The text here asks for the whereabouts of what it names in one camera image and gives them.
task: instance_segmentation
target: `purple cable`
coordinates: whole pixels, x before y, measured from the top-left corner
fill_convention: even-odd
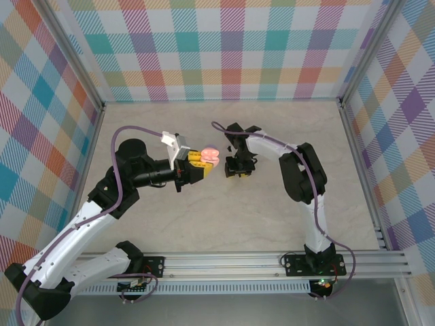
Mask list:
[[[151,294],[153,294],[153,293],[156,292],[156,290],[157,290],[157,286],[158,286],[158,278],[157,278],[156,276],[154,276],[153,274],[151,274],[151,273],[116,274],[116,275],[113,275],[112,277],[119,277],[119,278],[122,278],[122,277],[136,277],[136,276],[150,277],[150,278],[152,278],[153,280],[156,281],[156,284],[154,285],[154,288],[153,288],[149,293],[147,293],[147,294],[145,294],[145,295],[142,295],[139,299],[136,299],[136,300],[127,300],[127,299],[124,297],[124,293],[125,293],[127,290],[123,290],[123,291],[121,292],[121,298],[122,298],[122,300],[123,300],[123,303],[125,303],[125,302],[130,302],[131,304],[136,304],[137,302],[143,301],[143,300],[145,300],[146,298],[150,297]]]
[[[275,139],[273,137],[270,137],[266,134],[256,134],[254,132],[239,132],[239,131],[227,131],[225,130],[225,128],[218,122],[213,121],[211,123],[211,125],[213,126],[213,128],[215,128],[216,130],[219,130],[225,134],[242,134],[242,135],[246,135],[246,136],[254,136],[254,137],[260,137],[260,138],[265,138],[269,141],[272,141],[280,146],[286,147],[289,150],[291,150],[293,153],[296,154],[296,156],[298,156],[299,160],[302,162],[302,165],[305,167],[305,170],[308,174],[308,178],[310,179],[310,184],[311,187],[313,188],[313,195],[314,195],[314,221],[315,221],[315,226],[316,228],[320,231],[320,233],[327,238],[330,242],[336,244],[337,246],[340,246],[344,249],[346,249],[348,252],[350,252],[351,256],[352,256],[352,271],[351,274],[349,275],[349,278],[346,280],[345,284],[335,293],[333,293],[332,295],[330,295],[328,298],[332,299],[333,297],[336,297],[338,294],[340,294],[341,292],[343,292],[346,287],[349,285],[350,281],[353,278],[353,275],[355,274],[355,269],[356,269],[356,257],[355,257],[355,253],[353,252],[352,249],[350,249],[348,246],[346,246],[345,244],[339,243],[337,241],[335,241],[333,238],[331,238],[329,235],[326,234],[326,232],[321,228],[320,224],[319,224],[319,217],[317,216],[317,210],[319,207],[319,202],[317,200],[317,189],[315,187],[315,182],[314,182],[314,178],[313,178],[313,174],[310,171],[310,168],[308,167],[307,162],[305,162],[304,157],[302,156],[301,153],[299,153],[298,151],[296,151],[296,149],[294,149],[293,147],[291,147],[290,145],[283,143],[282,141],[279,141],[278,139]]]
[[[43,255],[41,256],[41,258],[39,258],[39,260],[37,261],[37,263],[35,264],[36,266],[40,266],[47,258],[47,256],[52,252],[52,250],[68,235],[70,234],[72,231],[76,230],[77,228],[85,225],[85,224],[89,224],[92,221],[95,221],[96,219],[98,219],[99,217],[102,217],[104,215],[107,215],[109,213],[111,213],[112,211],[114,211],[118,206],[121,205],[121,201],[122,201],[122,184],[121,184],[121,177],[120,177],[120,171],[118,170],[118,165],[116,163],[116,157],[115,157],[115,142],[116,142],[116,138],[118,137],[118,135],[126,129],[134,129],[134,130],[140,130],[140,131],[144,131],[147,132],[149,134],[152,134],[154,136],[157,137],[161,137],[162,134],[160,134],[159,132],[155,132],[153,130],[147,129],[147,128],[142,128],[139,126],[124,126],[121,127],[119,129],[117,129],[114,133],[114,135],[111,138],[111,144],[110,144],[110,155],[111,155],[111,162],[114,166],[114,174],[115,174],[115,179],[116,179],[116,186],[118,187],[118,200],[116,201],[116,203],[110,207],[109,209],[106,209],[105,211],[95,215],[94,217],[91,217],[90,219],[77,223],[75,224],[75,228],[69,228],[68,230],[65,231],[65,233],[61,234],[56,241],[53,242],[53,244],[51,246],[48,247],[48,249],[46,250],[45,253],[43,253]],[[24,282],[21,284],[21,288],[18,292],[18,296],[16,298],[16,303],[15,303],[15,315],[16,315],[16,320],[19,324],[19,326],[24,326],[24,322],[22,320],[22,316],[21,316],[21,299],[24,293],[24,289],[26,289],[26,286],[28,285],[29,281],[31,280],[32,276],[35,273],[35,269],[32,269],[29,273],[29,275],[27,275],[27,277],[25,278]],[[136,274],[125,274],[124,277],[128,277],[128,276],[136,276]],[[42,321],[39,321],[37,326],[40,326],[42,324]]]

